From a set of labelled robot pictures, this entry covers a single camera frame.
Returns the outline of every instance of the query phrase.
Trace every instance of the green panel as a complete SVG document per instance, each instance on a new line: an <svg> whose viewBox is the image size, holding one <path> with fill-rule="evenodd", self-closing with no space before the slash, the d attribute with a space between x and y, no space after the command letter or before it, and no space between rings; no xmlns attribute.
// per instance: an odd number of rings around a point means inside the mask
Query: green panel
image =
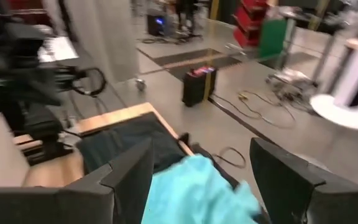
<svg viewBox="0 0 358 224"><path fill-rule="evenodd" d="M283 50L287 22L283 19L265 21L259 41L259 57L278 55Z"/></svg>

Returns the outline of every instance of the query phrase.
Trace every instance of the person's leg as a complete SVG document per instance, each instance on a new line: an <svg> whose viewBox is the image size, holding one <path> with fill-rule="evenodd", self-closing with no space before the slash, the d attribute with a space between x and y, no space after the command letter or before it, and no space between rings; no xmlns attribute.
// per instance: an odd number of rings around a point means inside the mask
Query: person's leg
<svg viewBox="0 0 358 224"><path fill-rule="evenodd" d="M183 6L180 3L176 3L175 4L175 11L177 13L178 16L178 30L181 30L181 13L183 11Z"/></svg>
<svg viewBox="0 0 358 224"><path fill-rule="evenodd" d="M195 29L195 6L194 1L189 1L188 5L186 6L186 20L191 22L191 26L188 28L190 34L193 34Z"/></svg>

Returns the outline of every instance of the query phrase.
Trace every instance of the metal stand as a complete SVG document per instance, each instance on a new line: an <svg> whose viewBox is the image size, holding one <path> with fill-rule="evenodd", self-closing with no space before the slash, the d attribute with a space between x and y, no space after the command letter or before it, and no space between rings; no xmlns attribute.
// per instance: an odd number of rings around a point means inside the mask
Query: metal stand
<svg viewBox="0 0 358 224"><path fill-rule="evenodd" d="M298 94L303 95L305 90L309 90L310 88L318 87L318 78L324 68L325 61L327 60L327 57L334 45L336 36L335 36L335 34L330 36L328 43L326 44L326 46L324 48L322 56L317 64L317 67L315 68L315 70L313 72L313 76L311 78L307 77L304 74L288 76L281 71L285 68L286 61L288 60L288 56L290 54L290 50L293 45L293 41L294 41L295 34L296 34L296 20L297 19L303 20L305 18L300 18L293 12L286 12L285 17L288 19L288 23L290 26L290 28L288 28L289 31L287 31L287 32L290 32L290 35L289 35L289 40L287 41L288 45L285 48L285 50L283 51L283 53L281 54L281 56L279 57L279 59L277 60L277 63L275 66L275 69L280 72L278 72L276 74L269 75L265 81L266 81L266 83L271 83L272 80L277 80L279 83L281 83L278 85L274 85L274 91L276 91L276 92L282 90L282 88L285 85L290 85L290 86L293 86L293 87L299 89Z"/></svg>

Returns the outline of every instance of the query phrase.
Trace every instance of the black speaker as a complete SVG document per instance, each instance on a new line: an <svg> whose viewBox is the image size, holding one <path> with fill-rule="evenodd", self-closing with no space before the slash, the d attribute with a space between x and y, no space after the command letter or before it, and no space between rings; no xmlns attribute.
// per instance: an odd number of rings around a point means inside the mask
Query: black speaker
<svg viewBox="0 0 358 224"><path fill-rule="evenodd" d="M204 66L186 72L183 77L182 102L184 102L187 107L192 107L203 100L205 88L209 88L208 97L211 96L215 90L217 71L217 68ZM206 83L208 74L211 75L209 86L207 86Z"/></svg>
<svg viewBox="0 0 358 224"><path fill-rule="evenodd" d="M147 11L147 33L153 36L164 35L164 12L150 9Z"/></svg>

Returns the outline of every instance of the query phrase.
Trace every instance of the caster wheel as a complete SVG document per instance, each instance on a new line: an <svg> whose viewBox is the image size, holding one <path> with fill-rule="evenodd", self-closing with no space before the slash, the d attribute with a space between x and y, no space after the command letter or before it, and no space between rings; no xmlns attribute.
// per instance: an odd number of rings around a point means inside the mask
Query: caster wheel
<svg viewBox="0 0 358 224"><path fill-rule="evenodd" d="M140 78L136 79L136 88L139 91L144 91L146 89L146 82Z"/></svg>

